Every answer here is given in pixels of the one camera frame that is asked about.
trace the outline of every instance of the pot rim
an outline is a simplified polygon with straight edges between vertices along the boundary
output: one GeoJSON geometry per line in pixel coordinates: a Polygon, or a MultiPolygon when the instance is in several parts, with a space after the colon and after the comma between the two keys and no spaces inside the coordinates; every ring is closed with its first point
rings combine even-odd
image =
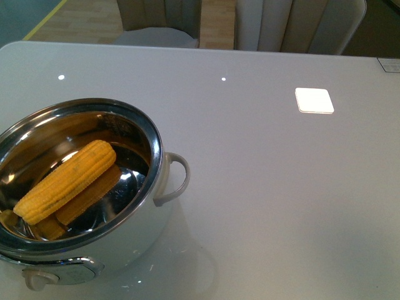
{"type": "Polygon", "coordinates": [[[160,177],[161,167],[164,161],[164,149],[161,137],[157,127],[146,114],[140,109],[118,100],[106,98],[75,99],[60,102],[32,113],[12,125],[0,135],[0,145],[6,146],[0,147],[0,166],[4,155],[13,148],[16,137],[19,136],[18,133],[20,131],[23,132],[28,125],[29,128],[31,128],[31,124],[39,124],[43,118],[61,118],[69,116],[71,113],[93,113],[96,111],[111,113],[126,118],[129,122],[137,125],[147,138],[151,149],[151,163],[141,190],[114,219],[97,227],[91,232],[74,237],[55,241],[37,241],[19,237],[9,232],[0,224],[0,253],[9,257],[17,255],[20,258],[21,256],[23,257],[24,254],[47,256],[81,248],[118,228],[125,220],[135,214],[148,199],[148,195],[153,191],[160,177]]]}

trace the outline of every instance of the cooker knob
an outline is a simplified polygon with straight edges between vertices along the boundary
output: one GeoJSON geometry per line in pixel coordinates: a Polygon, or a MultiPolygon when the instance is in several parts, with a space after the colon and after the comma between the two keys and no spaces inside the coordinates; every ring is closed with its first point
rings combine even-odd
{"type": "Polygon", "coordinates": [[[57,284],[59,279],[54,274],[30,269],[23,270],[22,276],[25,277],[26,286],[33,291],[41,291],[47,284],[57,284]]]}

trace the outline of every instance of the white handle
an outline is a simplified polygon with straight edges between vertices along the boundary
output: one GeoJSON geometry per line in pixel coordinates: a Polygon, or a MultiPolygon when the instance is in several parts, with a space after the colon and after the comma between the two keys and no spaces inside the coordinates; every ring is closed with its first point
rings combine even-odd
{"type": "Polygon", "coordinates": [[[25,277],[26,286],[33,291],[41,291],[47,284],[57,284],[59,279],[54,274],[30,269],[23,270],[22,276],[25,277]]]}
{"type": "Polygon", "coordinates": [[[185,189],[188,187],[189,180],[190,180],[189,164],[182,156],[175,154],[175,153],[167,152],[165,154],[165,157],[166,157],[166,163],[168,163],[168,164],[172,164],[174,161],[181,164],[185,168],[186,175],[185,175],[185,179],[184,179],[182,185],[177,190],[170,192],[169,194],[162,195],[162,196],[155,196],[153,198],[156,206],[162,206],[164,203],[179,197],[185,191],[185,189]]]}

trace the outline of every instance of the yellow tape line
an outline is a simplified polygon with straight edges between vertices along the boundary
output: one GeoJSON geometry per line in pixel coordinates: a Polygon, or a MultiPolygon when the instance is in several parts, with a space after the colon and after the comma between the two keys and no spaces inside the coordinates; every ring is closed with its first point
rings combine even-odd
{"type": "Polygon", "coordinates": [[[44,23],[46,23],[54,14],[67,2],[68,0],[61,0],[61,2],[42,20],[38,25],[35,26],[34,29],[31,30],[22,40],[29,40],[35,33],[38,31],[44,23]]]}

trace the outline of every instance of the table surface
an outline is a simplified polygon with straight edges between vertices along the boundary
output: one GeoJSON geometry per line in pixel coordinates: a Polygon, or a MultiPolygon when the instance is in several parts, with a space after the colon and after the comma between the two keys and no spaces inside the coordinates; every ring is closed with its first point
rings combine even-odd
{"type": "Polygon", "coordinates": [[[398,299],[400,74],[376,58],[16,42],[0,91],[0,131],[70,99],[126,101],[192,171],[114,278],[32,292],[1,261],[2,298],[398,299]],[[301,113],[296,88],[327,89],[334,113],[301,113]]]}

